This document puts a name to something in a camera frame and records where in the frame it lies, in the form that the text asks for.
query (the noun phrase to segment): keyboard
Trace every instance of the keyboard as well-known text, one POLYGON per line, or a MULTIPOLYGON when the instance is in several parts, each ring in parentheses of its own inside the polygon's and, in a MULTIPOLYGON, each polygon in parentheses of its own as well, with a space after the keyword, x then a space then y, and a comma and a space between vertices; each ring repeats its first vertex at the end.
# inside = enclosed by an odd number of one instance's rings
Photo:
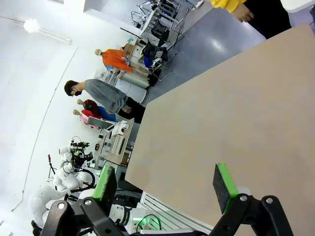
POLYGON ((124 136, 116 135, 116 139, 114 141, 112 153, 116 154, 116 155, 120 155, 122 153, 124 142, 125 142, 124 136))

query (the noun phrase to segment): gray floor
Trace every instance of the gray floor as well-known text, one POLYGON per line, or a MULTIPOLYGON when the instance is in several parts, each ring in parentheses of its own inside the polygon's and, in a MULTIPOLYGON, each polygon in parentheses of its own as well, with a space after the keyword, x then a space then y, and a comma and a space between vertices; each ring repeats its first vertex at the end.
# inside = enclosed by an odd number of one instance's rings
MULTIPOLYGON (((290 13, 289 16, 292 26, 313 21, 309 9, 290 13)), ((238 22, 226 10, 211 10, 185 33, 175 48, 169 51, 171 56, 176 52, 178 54, 167 64, 168 68, 162 70, 160 78, 170 71, 172 73, 150 88, 144 105, 264 40, 264 37, 249 24, 238 22)), ((131 139, 135 140, 138 128, 136 124, 131 139)))

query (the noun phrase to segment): black face mask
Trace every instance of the black face mask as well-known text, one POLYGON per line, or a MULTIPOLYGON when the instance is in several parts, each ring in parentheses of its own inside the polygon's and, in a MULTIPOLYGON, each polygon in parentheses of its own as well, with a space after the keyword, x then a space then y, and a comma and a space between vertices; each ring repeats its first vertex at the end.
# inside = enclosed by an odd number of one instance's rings
POLYGON ((74 96, 79 96, 79 95, 81 95, 81 94, 82 94, 81 91, 76 91, 75 94, 74 94, 74 96))

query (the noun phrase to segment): person in yellow jacket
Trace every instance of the person in yellow jacket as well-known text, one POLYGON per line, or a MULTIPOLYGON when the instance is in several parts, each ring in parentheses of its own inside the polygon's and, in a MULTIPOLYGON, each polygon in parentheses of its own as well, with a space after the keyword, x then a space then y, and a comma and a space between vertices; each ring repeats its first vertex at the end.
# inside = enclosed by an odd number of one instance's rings
POLYGON ((266 39, 291 28, 289 15, 280 0, 210 0, 225 8, 240 22, 248 22, 266 39))

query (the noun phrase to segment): orange shirt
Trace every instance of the orange shirt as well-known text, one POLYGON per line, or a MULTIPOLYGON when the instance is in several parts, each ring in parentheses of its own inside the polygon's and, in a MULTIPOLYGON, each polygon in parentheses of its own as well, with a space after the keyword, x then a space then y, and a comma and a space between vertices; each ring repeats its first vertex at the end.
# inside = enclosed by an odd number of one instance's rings
POLYGON ((111 65, 119 70, 124 70, 126 72, 132 72, 131 67, 127 66, 126 62, 122 59, 124 52, 121 50, 108 49, 103 52, 105 55, 103 57, 104 65, 111 65))

